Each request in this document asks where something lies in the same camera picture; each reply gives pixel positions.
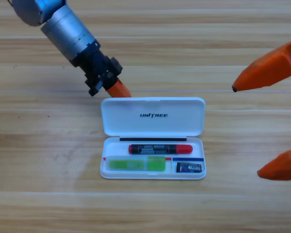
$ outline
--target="white plastic case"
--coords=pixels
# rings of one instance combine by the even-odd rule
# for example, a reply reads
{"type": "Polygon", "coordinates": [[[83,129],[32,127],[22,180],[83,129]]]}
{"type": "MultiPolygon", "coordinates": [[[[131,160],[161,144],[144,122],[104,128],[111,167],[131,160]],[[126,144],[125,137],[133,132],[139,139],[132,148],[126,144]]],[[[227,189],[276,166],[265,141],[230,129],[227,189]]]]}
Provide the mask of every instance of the white plastic case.
{"type": "Polygon", "coordinates": [[[107,98],[101,104],[105,134],[100,174],[106,179],[199,180],[206,176],[202,141],[197,138],[204,128],[205,101],[195,97],[107,98]],[[137,155],[129,153],[131,144],[189,144],[191,154],[165,154],[165,171],[110,170],[108,156],[137,155]],[[201,164],[200,173],[179,173],[177,163],[201,164]]]}

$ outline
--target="unitree logo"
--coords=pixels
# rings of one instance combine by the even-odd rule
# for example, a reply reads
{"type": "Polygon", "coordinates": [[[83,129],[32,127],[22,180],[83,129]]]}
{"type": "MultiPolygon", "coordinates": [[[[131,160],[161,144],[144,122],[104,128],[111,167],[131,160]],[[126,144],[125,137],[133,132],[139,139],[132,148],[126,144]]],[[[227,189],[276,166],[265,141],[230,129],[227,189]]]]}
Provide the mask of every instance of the unitree logo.
{"type": "Polygon", "coordinates": [[[150,117],[150,118],[154,118],[154,117],[168,117],[168,114],[140,114],[140,117],[150,117]]]}

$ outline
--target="blue strip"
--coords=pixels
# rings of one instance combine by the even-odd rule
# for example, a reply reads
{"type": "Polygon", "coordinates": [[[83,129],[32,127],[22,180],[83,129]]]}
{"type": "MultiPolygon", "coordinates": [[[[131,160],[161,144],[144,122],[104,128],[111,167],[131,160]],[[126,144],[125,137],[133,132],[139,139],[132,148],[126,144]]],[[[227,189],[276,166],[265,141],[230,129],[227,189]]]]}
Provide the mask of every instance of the blue strip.
{"type": "Polygon", "coordinates": [[[175,158],[175,157],[173,157],[173,161],[199,161],[199,162],[203,162],[204,159],[203,158],[175,158]]]}

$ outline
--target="open case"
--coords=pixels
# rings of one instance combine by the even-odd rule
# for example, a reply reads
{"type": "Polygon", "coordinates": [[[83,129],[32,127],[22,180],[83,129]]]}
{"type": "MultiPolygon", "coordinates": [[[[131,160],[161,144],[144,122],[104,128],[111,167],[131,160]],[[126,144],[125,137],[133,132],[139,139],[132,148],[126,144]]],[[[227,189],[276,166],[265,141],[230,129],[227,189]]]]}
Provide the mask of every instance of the open case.
{"type": "Polygon", "coordinates": [[[204,178],[207,173],[205,155],[203,143],[197,136],[203,132],[205,108],[201,98],[105,99],[101,104],[102,119],[105,134],[111,137],[104,142],[100,174],[106,179],[204,178]],[[132,144],[191,145],[193,151],[189,154],[131,154],[129,146],[132,144]],[[152,162],[154,156],[158,156],[154,159],[166,158],[163,169],[149,169],[150,164],[153,165],[149,158],[152,162]],[[114,169],[115,160],[123,160],[125,169],[114,169]],[[127,164],[135,160],[140,160],[142,169],[128,169],[127,164]],[[183,172],[183,169],[179,172],[183,165],[197,165],[199,171],[183,172]]]}

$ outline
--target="wood grain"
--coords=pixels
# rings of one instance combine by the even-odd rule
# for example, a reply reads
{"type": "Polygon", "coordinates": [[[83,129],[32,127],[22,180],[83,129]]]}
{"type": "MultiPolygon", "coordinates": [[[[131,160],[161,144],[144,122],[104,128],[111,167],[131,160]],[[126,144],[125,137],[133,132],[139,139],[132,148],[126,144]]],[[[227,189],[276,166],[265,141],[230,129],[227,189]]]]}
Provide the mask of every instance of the wood grain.
{"type": "Polygon", "coordinates": [[[291,40],[291,0],[69,0],[134,97],[201,97],[207,176],[106,180],[101,91],[0,0],[0,233],[291,233],[291,182],[257,170],[291,149],[291,77],[233,93],[291,40]]]}

